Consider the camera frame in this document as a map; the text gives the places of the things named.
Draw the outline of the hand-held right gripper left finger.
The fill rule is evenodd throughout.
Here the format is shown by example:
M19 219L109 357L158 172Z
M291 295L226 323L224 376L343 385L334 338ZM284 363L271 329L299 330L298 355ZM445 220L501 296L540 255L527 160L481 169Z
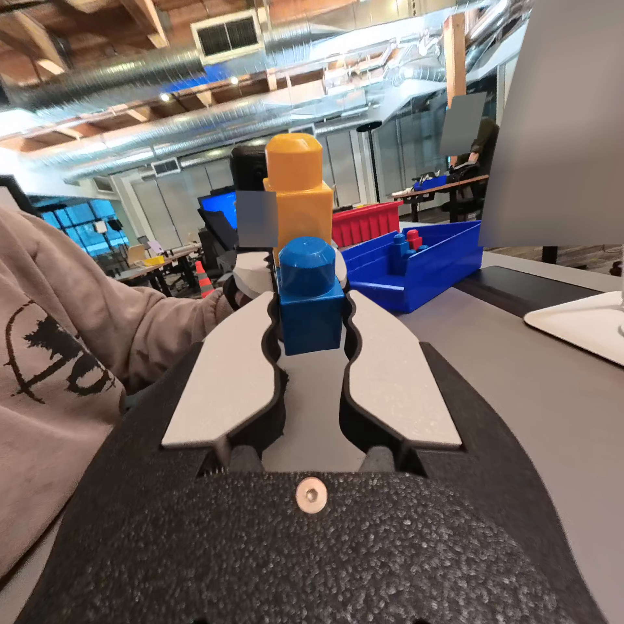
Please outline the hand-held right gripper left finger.
M286 422L288 375L278 365L277 329L277 297L265 292L204 339L162 449L208 449L230 464L245 447L262 460Z

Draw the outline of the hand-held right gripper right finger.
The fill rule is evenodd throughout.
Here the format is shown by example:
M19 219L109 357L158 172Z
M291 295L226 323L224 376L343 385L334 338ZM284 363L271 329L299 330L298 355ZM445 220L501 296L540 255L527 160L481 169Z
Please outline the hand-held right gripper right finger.
M460 450L462 440L417 337L361 292L346 294L339 406L342 433L363 452Z

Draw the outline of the blue one-stud mega block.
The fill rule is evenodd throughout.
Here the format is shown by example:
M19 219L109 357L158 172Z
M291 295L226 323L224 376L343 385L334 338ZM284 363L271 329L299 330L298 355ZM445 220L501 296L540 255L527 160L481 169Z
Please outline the blue one-stud mega block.
M298 237L278 254L277 287L285 355L338 349L343 288L336 253L317 237Z

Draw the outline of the yellow two-stud mega block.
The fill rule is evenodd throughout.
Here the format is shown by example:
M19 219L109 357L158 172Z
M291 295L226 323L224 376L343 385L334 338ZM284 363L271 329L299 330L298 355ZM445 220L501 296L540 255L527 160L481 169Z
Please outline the yellow two-stud mega block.
M276 135L265 155L264 190L274 192L277 199L278 243L273 256L279 266L279 253L295 238L316 237L331 243L333 194L323 181L323 148L314 136Z

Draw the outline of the group of built block steps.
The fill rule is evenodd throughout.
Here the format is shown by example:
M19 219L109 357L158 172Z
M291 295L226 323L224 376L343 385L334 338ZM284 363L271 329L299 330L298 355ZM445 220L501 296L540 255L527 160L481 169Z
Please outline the group of built block steps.
M417 254L429 249L419 230L409 229L396 233L388 247L387 257L391 275L405 275L408 261Z

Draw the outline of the blue plastic bin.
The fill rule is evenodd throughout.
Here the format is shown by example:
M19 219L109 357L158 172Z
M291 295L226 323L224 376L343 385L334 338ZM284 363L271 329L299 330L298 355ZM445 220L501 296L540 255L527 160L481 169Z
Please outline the blue plastic bin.
M396 233L342 252L352 290L392 313L411 313L481 267L480 221L414 224L429 249L408 261L405 275L391 275L388 247Z

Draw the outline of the person's left forearm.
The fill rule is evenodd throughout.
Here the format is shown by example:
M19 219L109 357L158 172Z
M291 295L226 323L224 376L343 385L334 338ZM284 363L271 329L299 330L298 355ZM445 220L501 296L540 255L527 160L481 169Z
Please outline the person's left forearm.
M108 277L92 303L82 339L127 394L157 381L233 313L222 289L200 300L168 298Z

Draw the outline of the blue lit monitor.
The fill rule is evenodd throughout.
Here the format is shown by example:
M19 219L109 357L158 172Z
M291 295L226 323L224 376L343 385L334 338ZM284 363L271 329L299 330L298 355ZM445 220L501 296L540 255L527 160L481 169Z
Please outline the blue lit monitor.
M237 230L236 193L233 189L226 188L224 192L199 197L198 201L200 208L206 212L221 212L230 227Z

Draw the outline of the orange traffic cone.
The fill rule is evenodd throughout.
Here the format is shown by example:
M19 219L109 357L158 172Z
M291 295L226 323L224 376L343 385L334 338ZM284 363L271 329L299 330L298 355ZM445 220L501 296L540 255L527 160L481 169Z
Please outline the orange traffic cone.
M215 288L212 284L211 279L207 276L202 262L197 260L195 262L195 271L197 276L197 281L200 288L200 294L202 299L206 299L209 295L211 295Z

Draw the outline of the red plastic bin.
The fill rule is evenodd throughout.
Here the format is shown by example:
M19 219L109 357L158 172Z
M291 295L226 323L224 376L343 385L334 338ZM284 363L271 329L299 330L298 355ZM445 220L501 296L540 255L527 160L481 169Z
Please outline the red plastic bin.
M358 245L399 231L401 200L352 208L332 215L332 242L339 248Z

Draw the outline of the long wooden desk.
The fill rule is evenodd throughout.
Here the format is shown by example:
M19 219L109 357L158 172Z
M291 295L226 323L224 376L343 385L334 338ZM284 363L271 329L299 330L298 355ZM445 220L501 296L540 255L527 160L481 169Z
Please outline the long wooden desk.
M473 216L480 220L488 179L489 175L484 174L437 187L395 192L389 198L399 200L410 208L410 219L414 224L432 225L433 222L422 221L422 215L432 209L443 213L443 223L466 222ZM448 197L441 205L421 209L422 204L436 202L438 196Z

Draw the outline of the black floor lamp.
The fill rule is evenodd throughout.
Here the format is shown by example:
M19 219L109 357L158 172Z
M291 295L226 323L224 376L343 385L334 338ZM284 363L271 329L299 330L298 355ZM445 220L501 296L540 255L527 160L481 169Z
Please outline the black floor lamp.
M374 137L373 133L382 126L382 121L374 120L365 122L356 127L356 132L364 137L366 145L368 145L368 160L369 160L369 169L370 175L372 179L372 184L374 188L374 196L376 203L381 202L381 196L379 191L379 180L378 180L378 168L376 163L376 152L374 145Z

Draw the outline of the white ceiling vent grille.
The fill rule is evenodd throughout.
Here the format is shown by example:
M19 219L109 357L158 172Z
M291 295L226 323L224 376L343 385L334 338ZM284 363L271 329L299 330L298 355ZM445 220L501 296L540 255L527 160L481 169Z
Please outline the white ceiling vent grille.
M190 28L204 66L231 61L265 48L255 9L194 22Z

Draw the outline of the person's beige hoodie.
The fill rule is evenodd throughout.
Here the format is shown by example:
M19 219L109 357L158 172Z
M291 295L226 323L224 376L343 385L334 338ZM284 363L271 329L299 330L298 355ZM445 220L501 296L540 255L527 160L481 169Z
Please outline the person's beige hoodie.
M105 277L43 219L1 209L1 580L121 416L126 389L80 333Z

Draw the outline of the silver air duct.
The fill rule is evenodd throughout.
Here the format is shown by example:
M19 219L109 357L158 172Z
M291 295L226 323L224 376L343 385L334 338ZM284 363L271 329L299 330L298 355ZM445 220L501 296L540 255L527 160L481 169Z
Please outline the silver air duct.
M1 79L1 112L24 111L39 117L74 117L109 107L149 100L235 75L265 70L263 51L227 57L204 65L191 46L154 49L75 69L39 84Z
M308 83L262 96L232 100L201 110L181 113L158 121L105 132L71 144L46 147L34 152L19 152L18 157L50 166L68 167L131 152L142 147L170 143L175 139L195 138L214 130L247 123L263 122L295 114L296 118L327 117L337 112L365 106L363 88L346 88L325 94L320 83Z

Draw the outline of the wooden ceiling post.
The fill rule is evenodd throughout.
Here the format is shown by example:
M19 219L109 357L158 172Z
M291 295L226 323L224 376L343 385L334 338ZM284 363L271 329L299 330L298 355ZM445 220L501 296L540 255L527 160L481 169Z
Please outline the wooden ceiling post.
M443 29L444 58L448 108L455 96L466 95L465 69L465 14L453 13L444 21Z

